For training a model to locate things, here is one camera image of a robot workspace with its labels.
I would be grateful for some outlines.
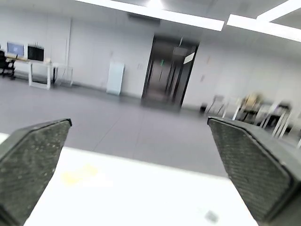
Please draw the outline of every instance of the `dark gray foam pad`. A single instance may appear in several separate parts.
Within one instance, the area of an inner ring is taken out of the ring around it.
[[[290,176],[245,130],[215,120],[208,124],[229,178],[253,218],[264,222],[289,190]]]
[[[70,126],[62,121],[33,130],[0,159],[3,225],[25,223],[52,178]]]

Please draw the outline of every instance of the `yellow stain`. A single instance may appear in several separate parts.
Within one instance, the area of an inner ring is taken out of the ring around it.
[[[97,172],[98,170],[96,167],[87,164],[73,172],[62,173],[62,180],[67,185],[73,185],[84,179],[95,176]]]

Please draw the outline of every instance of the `white desk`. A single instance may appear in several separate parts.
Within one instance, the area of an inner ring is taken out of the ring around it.
[[[6,137],[0,134],[0,142]],[[216,223],[205,218],[209,210],[218,216]],[[257,223],[228,179],[64,147],[54,176],[25,223],[41,225]]]
[[[65,68],[66,70],[71,70],[71,85],[73,83],[73,68],[69,67],[67,65],[64,64],[60,64],[60,63],[48,63],[48,62],[43,62],[43,61],[37,61],[37,60],[29,60],[26,59],[24,57],[18,57],[16,58],[15,56],[6,56],[8,59],[12,59],[21,63],[25,63],[28,64],[28,85],[29,86],[35,86],[38,88],[43,88],[43,89],[50,89],[51,88],[51,74],[53,69],[58,69],[58,68]],[[41,65],[41,66],[45,66],[47,68],[47,84],[43,84],[43,83],[39,83],[39,82],[33,82],[32,80],[32,66],[33,65]]]
[[[33,82],[32,81],[32,65],[42,65],[47,67],[47,84],[42,84],[39,82]],[[52,64],[51,63],[46,63],[42,61],[35,61],[35,60],[30,60],[28,61],[28,85],[29,86],[35,86],[38,88],[43,88],[43,89],[50,89],[51,87],[51,71],[52,71]]]

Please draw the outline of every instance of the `doorway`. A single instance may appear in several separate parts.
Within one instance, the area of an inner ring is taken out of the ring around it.
[[[143,101],[181,107],[198,43],[154,36],[143,89]]]

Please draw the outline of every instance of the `ceiling light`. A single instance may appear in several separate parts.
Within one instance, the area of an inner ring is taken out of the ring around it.
[[[147,4],[148,8],[158,8],[158,9],[163,9],[163,5],[161,0],[150,0],[149,3]]]
[[[138,6],[128,4],[124,2],[112,1],[112,0],[75,0],[93,5],[103,6],[107,8],[113,8],[129,13],[136,13],[139,15],[150,16],[162,20],[168,20],[180,24],[187,24],[195,27],[202,27],[211,30],[221,31],[224,25],[224,21],[215,20],[206,17],[192,16],[183,13],[175,13],[171,11],[148,8],[144,6]]]
[[[299,8],[301,8],[301,0],[288,0],[281,5],[259,15],[257,20],[271,22]]]
[[[227,25],[301,42],[301,30],[231,14]]]

